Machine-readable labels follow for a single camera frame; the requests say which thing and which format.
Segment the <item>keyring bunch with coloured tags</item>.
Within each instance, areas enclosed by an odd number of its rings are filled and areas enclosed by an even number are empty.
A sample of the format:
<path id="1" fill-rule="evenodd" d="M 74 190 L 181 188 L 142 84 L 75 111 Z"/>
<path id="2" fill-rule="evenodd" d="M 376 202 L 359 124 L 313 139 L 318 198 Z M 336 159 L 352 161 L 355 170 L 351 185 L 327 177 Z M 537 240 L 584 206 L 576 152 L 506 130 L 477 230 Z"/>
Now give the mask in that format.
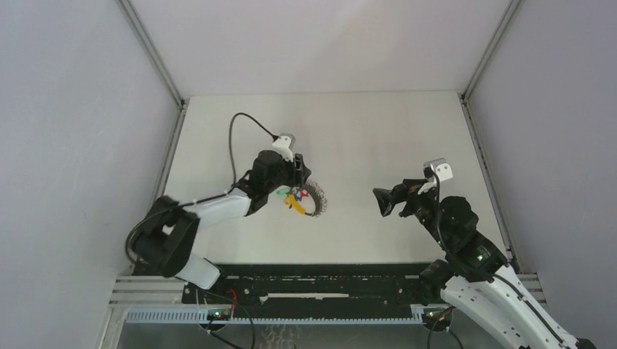
<path id="1" fill-rule="evenodd" d="M 309 196 L 300 198 L 299 193 L 302 190 L 306 190 Z M 283 199 L 283 204 L 288 209 L 302 216 L 319 217 L 327 211 L 325 192 L 312 180 L 308 180 L 301 188 L 281 186 L 274 193 Z"/>

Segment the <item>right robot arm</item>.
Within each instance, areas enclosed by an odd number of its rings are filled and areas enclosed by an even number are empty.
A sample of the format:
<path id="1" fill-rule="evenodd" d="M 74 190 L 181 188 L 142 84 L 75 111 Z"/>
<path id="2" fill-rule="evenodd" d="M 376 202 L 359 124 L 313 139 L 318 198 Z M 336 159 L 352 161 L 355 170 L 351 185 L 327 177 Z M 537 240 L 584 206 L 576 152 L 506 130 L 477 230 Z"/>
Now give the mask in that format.
<path id="1" fill-rule="evenodd" d="M 504 253 L 477 230 L 478 216 L 462 196 L 420 192 L 425 180 L 373 189 L 380 213 L 404 204 L 400 217 L 415 217 L 445 252 L 425 268 L 415 293 L 421 303 L 445 301 L 504 348 L 593 348 L 591 340 L 560 326 L 524 286 Z"/>

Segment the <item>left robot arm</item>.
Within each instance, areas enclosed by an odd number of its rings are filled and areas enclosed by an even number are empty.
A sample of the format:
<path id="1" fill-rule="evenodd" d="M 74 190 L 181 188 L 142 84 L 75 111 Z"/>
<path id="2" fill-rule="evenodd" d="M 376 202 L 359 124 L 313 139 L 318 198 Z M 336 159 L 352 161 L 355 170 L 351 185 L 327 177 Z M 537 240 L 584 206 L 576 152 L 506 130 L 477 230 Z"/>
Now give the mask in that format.
<path id="1" fill-rule="evenodd" d="M 252 168 L 222 194 L 184 204 L 170 196 L 158 197 L 129 232 L 125 251 L 142 259 L 160 276 L 199 287 L 208 302 L 220 302 L 228 285 L 219 278 L 219 267 L 194 251 L 198 232 L 250 216 L 268 203 L 276 189 L 302 187 L 310 176 L 302 154 L 286 160 L 276 151 L 261 151 Z"/>

